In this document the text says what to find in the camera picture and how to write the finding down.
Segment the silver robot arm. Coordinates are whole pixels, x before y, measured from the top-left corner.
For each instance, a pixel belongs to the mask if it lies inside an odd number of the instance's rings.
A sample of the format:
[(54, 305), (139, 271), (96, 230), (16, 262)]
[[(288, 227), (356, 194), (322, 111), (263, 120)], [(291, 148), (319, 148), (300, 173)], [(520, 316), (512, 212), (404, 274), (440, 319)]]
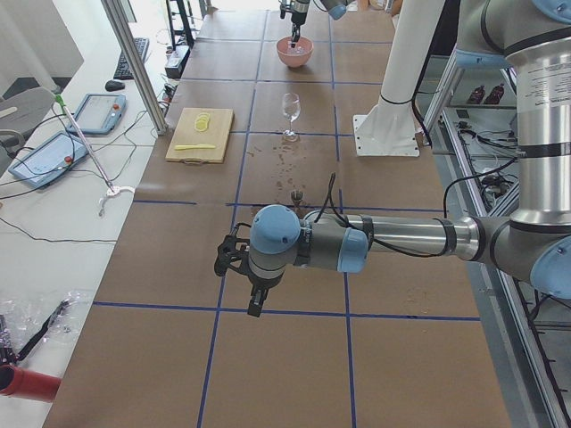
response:
[[(343, 17), (347, 12), (349, 1), (321, 0), (322, 9), (335, 21)], [(310, 0), (291, 0), (280, 3), (280, 18), (291, 14), (292, 30), (290, 46), (295, 47), (301, 38), (302, 26), (306, 23), (307, 14), (310, 9)]]
[(517, 209), (499, 218), (414, 220), (343, 216), (331, 201), (305, 218), (266, 206), (252, 221), (243, 262), (252, 283), (249, 315), (261, 314), (287, 266), (357, 273), (371, 251), (452, 255), (569, 297), (570, 4), (466, 1), (457, 54), (471, 64), (506, 62), (517, 73)]

